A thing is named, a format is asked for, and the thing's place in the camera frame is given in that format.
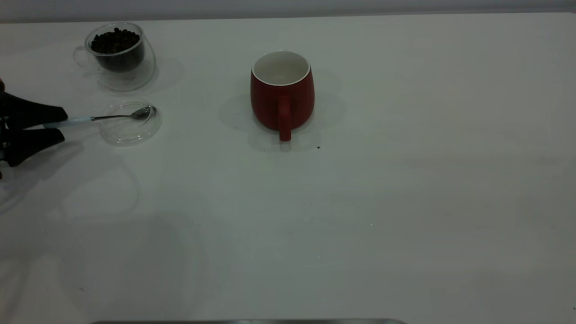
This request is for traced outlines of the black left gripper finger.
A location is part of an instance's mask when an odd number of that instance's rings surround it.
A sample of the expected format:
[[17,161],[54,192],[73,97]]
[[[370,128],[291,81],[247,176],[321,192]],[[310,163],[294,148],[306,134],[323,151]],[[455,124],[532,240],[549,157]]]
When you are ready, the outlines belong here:
[[68,119],[62,107],[35,103],[8,93],[1,94],[0,107],[1,121],[8,129],[23,130]]
[[0,136],[0,160],[16,167],[42,150],[64,142],[58,129],[10,130],[2,129]]

